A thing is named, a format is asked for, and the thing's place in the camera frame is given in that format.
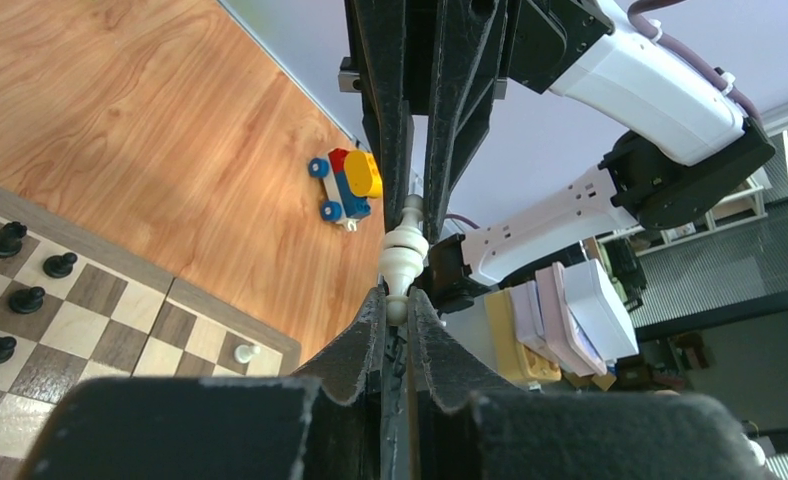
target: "blue toy wheel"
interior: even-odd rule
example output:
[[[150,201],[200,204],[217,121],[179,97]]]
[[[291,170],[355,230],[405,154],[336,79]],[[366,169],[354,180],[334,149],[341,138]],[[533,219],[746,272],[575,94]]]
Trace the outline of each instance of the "blue toy wheel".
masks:
[[[322,158],[315,158],[309,162],[309,175],[314,178],[323,178],[329,173],[329,162]]]
[[[323,202],[323,206],[320,207],[320,216],[327,222],[334,222],[341,218],[341,210],[341,204],[338,202]]]

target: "chessboard border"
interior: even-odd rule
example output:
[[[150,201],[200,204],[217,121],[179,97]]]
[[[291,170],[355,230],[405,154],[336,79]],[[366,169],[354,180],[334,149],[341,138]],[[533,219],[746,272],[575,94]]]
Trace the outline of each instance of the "chessboard border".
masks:
[[[163,292],[173,300],[260,341],[282,353],[279,375],[287,375],[300,364],[300,343],[262,321],[232,307],[186,280],[174,277],[147,260],[68,222],[19,195],[0,187],[0,216],[19,221],[30,231],[71,248],[104,265],[114,265],[121,274]]]

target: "red toy block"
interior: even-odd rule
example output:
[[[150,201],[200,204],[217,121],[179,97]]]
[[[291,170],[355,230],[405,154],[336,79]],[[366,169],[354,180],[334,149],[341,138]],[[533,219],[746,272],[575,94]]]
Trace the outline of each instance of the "red toy block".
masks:
[[[350,153],[343,148],[336,148],[329,152],[329,163],[332,165],[332,173],[341,173],[344,171],[344,159]]]

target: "wood grain surface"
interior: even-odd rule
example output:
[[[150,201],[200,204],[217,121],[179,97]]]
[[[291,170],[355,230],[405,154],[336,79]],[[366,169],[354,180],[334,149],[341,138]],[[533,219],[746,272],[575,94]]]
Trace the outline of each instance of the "wood grain surface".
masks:
[[[212,0],[0,1],[0,186],[291,335],[303,360],[376,280],[381,204],[347,234],[306,173],[348,145]]]

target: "white chess piece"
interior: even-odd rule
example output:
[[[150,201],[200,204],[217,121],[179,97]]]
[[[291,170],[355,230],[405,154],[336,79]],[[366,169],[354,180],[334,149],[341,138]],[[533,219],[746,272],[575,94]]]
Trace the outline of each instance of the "white chess piece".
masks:
[[[261,352],[258,345],[239,345],[235,348],[235,361],[241,364],[250,363],[254,356]]]
[[[397,228],[386,233],[382,240],[379,273],[388,283],[385,316],[390,325],[405,323],[409,286],[423,271],[423,259],[429,251],[429,243],[418,228],[423,220],[422,209],[421,197],[406,197],[403,220]]]

